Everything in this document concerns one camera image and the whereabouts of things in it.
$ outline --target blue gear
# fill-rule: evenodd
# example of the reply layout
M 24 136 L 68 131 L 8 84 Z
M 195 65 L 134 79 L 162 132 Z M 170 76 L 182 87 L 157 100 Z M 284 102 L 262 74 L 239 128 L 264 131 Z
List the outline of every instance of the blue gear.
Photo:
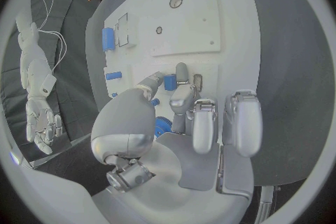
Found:
M 164 116 L 158 116 L 155 120 L 155 136 L 159 137 L 160 135 L 171 131 L 172 122 L 165 118 Z

